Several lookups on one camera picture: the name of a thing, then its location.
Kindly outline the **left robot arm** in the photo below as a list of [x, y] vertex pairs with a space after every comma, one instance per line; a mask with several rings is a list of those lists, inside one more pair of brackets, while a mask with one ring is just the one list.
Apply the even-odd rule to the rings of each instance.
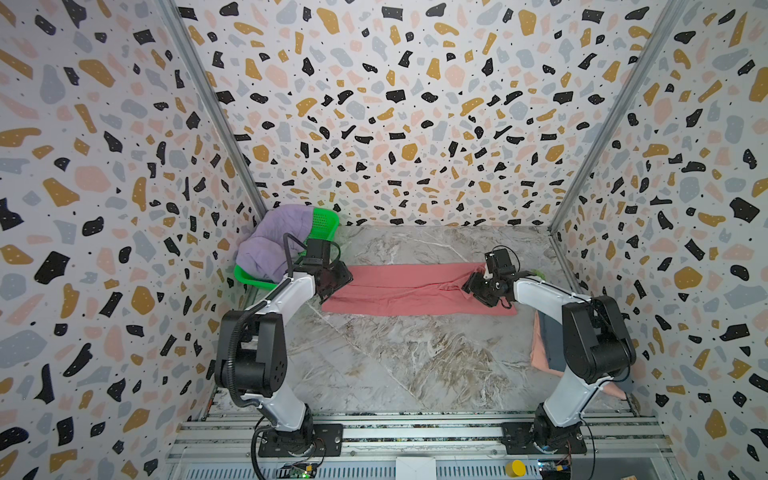
[[256, 408], [268, 422], [264, 434], [271, 434], [286, 453], [298, 456], [312, 448], [315, 434], [310, 407], [285, 383], [285, 325], [305, 303], [314, 298], [325, 302], [353, 276], [336, 242], [314, 238], [299, 242], [286, 234], [286, 253], [290, 242], [303, 247], [304, 253], [296, 260], [287, 259], [286, 275], [275, 288], [256, 304], [224, 315], [214, 380], [235, 406]]

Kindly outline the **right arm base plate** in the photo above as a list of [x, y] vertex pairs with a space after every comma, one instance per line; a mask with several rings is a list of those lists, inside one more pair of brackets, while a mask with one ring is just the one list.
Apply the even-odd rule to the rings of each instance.
[[505, 422], [501, 424], [501, 443], [509, 455], [585, 454], [587, 446], [581, 424], [554, 427], [547, 423]]

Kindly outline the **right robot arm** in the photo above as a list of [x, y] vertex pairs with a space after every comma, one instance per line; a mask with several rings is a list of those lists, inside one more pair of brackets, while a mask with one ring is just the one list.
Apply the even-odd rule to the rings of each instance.
[[522, 270], [513, 254], [505, 246], [486, 253], [485, 271], [471, 274], [462, 290], [488, 307], [524, 304], [559, 323], [565, 369], [532, 421], [502, 425], [502, 443], [510, 454], [584, 453], [582, 414], [608, 382], [630, 373], [635, 348], [616, 300], [557, 287]]

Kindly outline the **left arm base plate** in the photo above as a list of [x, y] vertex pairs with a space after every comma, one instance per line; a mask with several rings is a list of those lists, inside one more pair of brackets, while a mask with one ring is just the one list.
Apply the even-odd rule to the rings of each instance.
[[258, 448], [260, 458], [339, 457], [344, 440], [341, 423], [319, 424], [293, 432], [268, 428]]

